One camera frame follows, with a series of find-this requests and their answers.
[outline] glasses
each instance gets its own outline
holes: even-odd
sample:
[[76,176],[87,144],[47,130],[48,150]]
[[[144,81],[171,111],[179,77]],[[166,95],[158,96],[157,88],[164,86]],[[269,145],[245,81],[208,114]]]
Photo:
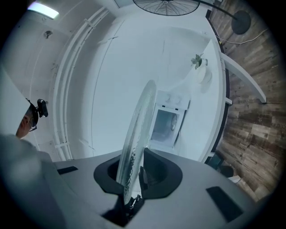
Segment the glasses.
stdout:
[[34,118],[30,118],[29,124],[30,124],[30,131],[29,132],[37,129],[37,125],[36,125]]

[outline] wooden floor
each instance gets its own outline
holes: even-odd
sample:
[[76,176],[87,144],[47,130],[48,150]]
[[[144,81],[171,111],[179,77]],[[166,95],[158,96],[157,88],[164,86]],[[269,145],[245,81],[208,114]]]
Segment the wooden floor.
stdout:
[[[247,11],[252,24],[243,35],[233,34],[231,18],[213,10],[210,16],[218,36],[231,42],[244,42],[258,36],[266,25],[245,2],[223,0],[217,4],[234,14]],[[225,54],[240,64],[267,96],[262,104],[243,82],[230,72],[228,117],[217,147],[226,163],[242,178],[238,183],[254,200],[270,194],[283,170],[286,152],[286,75],[279,47],[269,30],[252,42],[231,44],[222,41]]]

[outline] green plant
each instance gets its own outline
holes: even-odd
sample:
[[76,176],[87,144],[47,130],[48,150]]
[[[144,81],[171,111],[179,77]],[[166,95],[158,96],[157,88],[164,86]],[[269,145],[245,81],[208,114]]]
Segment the green plant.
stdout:
[[203,53],[200,54],[200,55],[196,54],[196,58],[192,58],[192,59],[191,59],[192,63],[196,65],[196,66],[195,66],[195,69],[197,69],[198,67],[201,66],[201,64],[202,64],[201,56],[202,56],[202,55],[203,55]]

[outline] lamp base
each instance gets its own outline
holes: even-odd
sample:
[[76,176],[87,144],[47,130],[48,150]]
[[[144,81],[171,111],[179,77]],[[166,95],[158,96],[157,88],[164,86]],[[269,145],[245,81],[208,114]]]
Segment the lamp base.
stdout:
[[234,14],[234,17],[236,19],[232,19],[231,22],[231,28],[235,34],[244,34],[249,30],[250,25],[251,25],[251,17],[250,15],[243,11],[237,11]]

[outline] ceiling light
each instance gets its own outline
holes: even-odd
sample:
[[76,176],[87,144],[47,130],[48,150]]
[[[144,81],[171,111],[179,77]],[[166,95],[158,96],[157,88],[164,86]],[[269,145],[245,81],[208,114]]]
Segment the ceiling light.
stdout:
[[32,3],[29,7],[28,10],[32,10],[35,12],[38,12],[40,14],[43,14],[51,19],[54,19],[59,13],[53,9],[51,9],[50,7],[47,7],[45,5],[42,5],[40,3]]

